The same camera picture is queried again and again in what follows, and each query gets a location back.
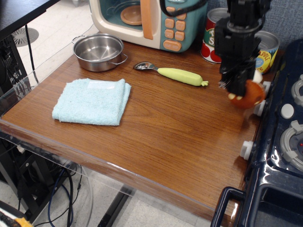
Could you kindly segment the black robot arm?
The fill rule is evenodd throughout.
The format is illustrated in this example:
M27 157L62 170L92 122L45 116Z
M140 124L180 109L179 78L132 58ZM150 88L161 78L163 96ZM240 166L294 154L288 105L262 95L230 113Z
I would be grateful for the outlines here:
M270 9L268 0L229 0L227 8L207 13L202 54L208 41L221 60L220 86L238 96L245 96L246 83L254 78L261 39L257 32L264 25Z

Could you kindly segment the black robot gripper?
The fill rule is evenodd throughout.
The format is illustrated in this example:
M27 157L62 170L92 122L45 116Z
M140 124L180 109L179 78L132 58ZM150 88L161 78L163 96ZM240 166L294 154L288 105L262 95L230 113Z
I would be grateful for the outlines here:
M215 25L215 53L221 58L219 87L237 96L245 96L246 81L253 78L260 38L259 26L238 26L230 18Z

